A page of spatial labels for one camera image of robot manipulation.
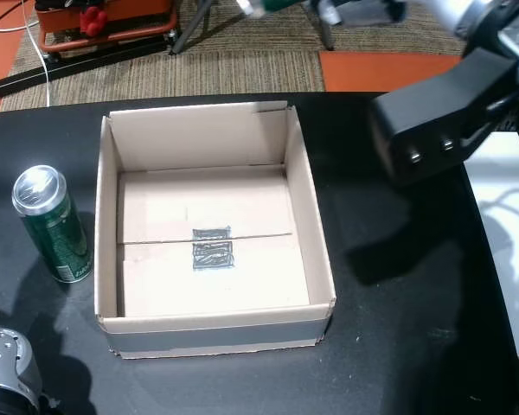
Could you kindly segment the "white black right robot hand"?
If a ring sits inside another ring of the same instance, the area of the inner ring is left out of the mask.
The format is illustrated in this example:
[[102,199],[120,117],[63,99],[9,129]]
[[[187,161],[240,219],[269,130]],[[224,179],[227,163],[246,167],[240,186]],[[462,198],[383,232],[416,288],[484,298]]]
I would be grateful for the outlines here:
[[309,1],[309,6],[323,22],[331,26],[374,26],[401,22],[407,13],[402,1]]

